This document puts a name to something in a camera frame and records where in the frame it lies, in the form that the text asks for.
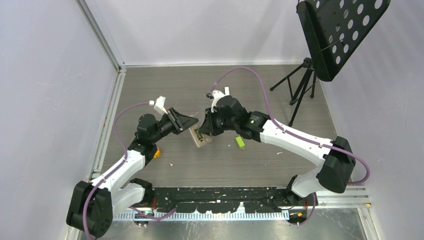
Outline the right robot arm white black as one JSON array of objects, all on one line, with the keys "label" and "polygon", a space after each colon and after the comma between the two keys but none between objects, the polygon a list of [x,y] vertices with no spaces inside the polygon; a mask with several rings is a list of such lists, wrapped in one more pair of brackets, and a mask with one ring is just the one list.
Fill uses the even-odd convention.
[{"label": "right robot arm white black", "polygon": [[218,90],[206,96],[212,104],[205,110],[205,120],[199,128],[202,134],[218,136],[235,131],[246,140],[283,148],[316,165],[315,169],[292,177],[285,190],[288,203],[299,205],[317,191],[345,192],[356,165],[354,158],[345,153],[351,151],[345,138],[331,140],[296,130],[265,113],[247,111],[236,98]]}]

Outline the slim white remote control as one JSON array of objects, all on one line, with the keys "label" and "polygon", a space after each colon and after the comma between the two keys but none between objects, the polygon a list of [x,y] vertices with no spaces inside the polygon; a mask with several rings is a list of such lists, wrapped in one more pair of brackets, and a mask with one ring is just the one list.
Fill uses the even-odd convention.
[{"label": "slim white remote control", "polygon": [[224,95],[225,96],[229,96],[230,95],[230,89],[227,86],[224,88]]}]

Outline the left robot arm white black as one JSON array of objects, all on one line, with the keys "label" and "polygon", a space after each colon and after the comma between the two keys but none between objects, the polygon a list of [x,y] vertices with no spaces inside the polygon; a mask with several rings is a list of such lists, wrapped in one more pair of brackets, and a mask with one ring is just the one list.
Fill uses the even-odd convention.
[{"label": "left robot arm white black", "polygon": [[148,207],[153,202],[152,184],[134,178],[157,153],[156,143],[169,134],[178,135],[198,123],[196,117],[179,113],[174,108],[157,120],[153,114],[139,117],[135,137],[112,167],[91,182],[78,182],[72,193],[66,224],[101,238],[113,218],[134,204]]}]

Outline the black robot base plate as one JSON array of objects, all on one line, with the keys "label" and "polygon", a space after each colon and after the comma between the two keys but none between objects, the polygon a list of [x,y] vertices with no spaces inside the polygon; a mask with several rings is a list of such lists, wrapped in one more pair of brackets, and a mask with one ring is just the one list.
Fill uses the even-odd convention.
[{"label": "black robot base plate", "polygon": [[248,214],[279,213],[291,207],[312,207],[315,194],[303,199],[289,199],[284,187],[155,187],[147,199],[132,206],[160,213],[176,209],[177,213],[234,213],[241,207]]}]

